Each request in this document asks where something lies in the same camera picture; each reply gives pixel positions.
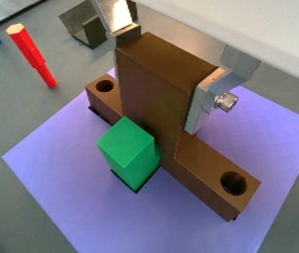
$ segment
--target hole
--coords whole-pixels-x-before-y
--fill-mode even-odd
[[[114,89],[114,82],[110,80],[102,80],[96,83],[96,90],[99,92],[108,92]]]
[[[247,180],[234,171],[223,174],[221,184],[226,192],[231,195],[239,196],[247,191]]]

